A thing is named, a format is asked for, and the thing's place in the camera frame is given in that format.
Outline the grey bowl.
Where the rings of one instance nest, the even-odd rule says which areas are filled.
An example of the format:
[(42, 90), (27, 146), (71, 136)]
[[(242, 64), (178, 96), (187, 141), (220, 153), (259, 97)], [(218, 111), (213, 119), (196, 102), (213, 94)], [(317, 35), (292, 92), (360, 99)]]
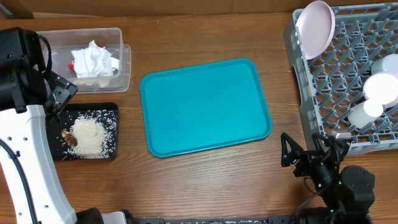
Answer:
[(398, 71), (398, 55), (390, 54), (377, 61), (375, 61), (371, 67), (371, 73), (375, 74), (377, 72), (394, 72)]

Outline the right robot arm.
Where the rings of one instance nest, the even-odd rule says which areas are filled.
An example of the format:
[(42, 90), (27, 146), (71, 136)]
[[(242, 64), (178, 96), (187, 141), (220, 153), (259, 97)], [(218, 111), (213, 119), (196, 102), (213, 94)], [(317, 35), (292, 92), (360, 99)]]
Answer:
[(312, 180), (315, 190), (287, 218), (287, 223), (371, 223), (375, 176), (360, 166), (341, 162), (352, 142), (350, 132), (334, 129), (312, 134), (315, 148), (304, 150), (287, 133), (280, 135), (281, 166), (295, 166), (294, 176)]

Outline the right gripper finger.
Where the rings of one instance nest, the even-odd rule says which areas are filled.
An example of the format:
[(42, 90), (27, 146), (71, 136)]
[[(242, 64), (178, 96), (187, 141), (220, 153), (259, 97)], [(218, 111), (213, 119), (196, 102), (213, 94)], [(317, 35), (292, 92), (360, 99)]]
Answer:
[(312, 140), (313, 140), (316, 151), (320, 151), (320, 152), (326, 151), (326, 149), (325, 149), (326, 137), (324, 137), (323, 135), (321, 135), (318, 132), (314, 132), (312, 134)]
[(280, 135), (282, 145), (281, 166), (288, 167), (295, 164), (303, 156), (303, 148), (295, 142), (287, 133)]

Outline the white round plate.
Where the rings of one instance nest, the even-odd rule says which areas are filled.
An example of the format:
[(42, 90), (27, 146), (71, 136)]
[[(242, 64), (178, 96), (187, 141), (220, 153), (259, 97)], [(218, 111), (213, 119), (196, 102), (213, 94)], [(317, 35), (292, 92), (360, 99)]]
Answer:
[(307, 60), (321, 55), (335, 32), (335, 15), (324, 1), (314, 1), (303, 9), (296, 26), (301, 36), (302, 52)]

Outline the white napkin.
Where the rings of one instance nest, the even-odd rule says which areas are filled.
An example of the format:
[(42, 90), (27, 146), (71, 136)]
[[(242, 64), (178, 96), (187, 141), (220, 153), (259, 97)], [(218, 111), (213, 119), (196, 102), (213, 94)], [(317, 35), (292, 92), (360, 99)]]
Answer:
[(72, 50), (74, 69), (78, 78), (93, 78), (98, 76), (112, 76), (119, 70), (119, 59), (112, 53), (96, 44), (92, 40), (87, 48)]

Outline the brown food scrap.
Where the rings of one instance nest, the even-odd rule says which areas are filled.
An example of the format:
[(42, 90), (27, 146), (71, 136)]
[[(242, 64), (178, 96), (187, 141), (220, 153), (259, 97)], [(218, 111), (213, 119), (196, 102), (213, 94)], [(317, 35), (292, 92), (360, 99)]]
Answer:
[(75, 147), (78, 145), (77, 138), (71, 132), (69, 132), (67, 129), (61, 130), (61, 135), (64, 138), (64, 140), (68, 146)]

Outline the white rice pile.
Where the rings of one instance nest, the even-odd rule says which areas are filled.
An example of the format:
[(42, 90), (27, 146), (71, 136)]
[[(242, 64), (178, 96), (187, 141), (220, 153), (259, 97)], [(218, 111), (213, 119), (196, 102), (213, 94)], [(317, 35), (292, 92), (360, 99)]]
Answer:
[[(116, 156), (118, 111), (85, 110), (67, 111), (62, 118), (62, 126), (57, 131), (57, 143), (66, 159), (111, 159)], [(70, 147), (61, 135), (67, 129), (78, 140), (78, 145)]]

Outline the red snack wrapper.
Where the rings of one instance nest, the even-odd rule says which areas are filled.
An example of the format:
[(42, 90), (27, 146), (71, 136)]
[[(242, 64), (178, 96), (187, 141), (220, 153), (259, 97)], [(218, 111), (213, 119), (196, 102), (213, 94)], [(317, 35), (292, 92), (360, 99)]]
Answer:
[(75, 71), (75, 69), (74, 69), (74, 64), (75, 64), (75, 61), (72, 61), (72, 62), (70, 62), (70, 63), (68, 64), (69, 69), (72, 70), (73, 72)]

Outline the pink bowl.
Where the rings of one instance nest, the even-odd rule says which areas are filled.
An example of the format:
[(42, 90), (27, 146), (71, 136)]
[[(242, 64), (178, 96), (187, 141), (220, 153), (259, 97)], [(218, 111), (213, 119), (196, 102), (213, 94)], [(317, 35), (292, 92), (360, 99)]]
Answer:
[(363, 85), (364, 96), (377, 100), (386, 108), (397, 104), (397, 73), (381, 71), (372, 74)]

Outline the white paper cup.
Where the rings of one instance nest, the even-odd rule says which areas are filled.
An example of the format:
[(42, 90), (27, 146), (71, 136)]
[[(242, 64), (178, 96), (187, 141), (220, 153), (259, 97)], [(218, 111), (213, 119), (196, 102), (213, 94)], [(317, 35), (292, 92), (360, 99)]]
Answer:
[(352, 112), (348, 115), (348, 121), (361, 129), (367, 124), (374, 122), (382, 115), (383, 105), (376, 100), (365, 100), (364, 102), (352, 107)]

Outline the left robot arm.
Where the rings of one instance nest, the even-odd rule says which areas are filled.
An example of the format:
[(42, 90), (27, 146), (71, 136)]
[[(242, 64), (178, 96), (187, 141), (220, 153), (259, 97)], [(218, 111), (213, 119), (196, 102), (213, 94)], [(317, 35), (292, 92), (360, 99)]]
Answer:
[(46, 124), (77, 93), (76, 85), (52, 71), (38, 33), (1, 31), (1, 167), (18, 223), (134, 223), (128, 210), (76, 212), (60, 184)]

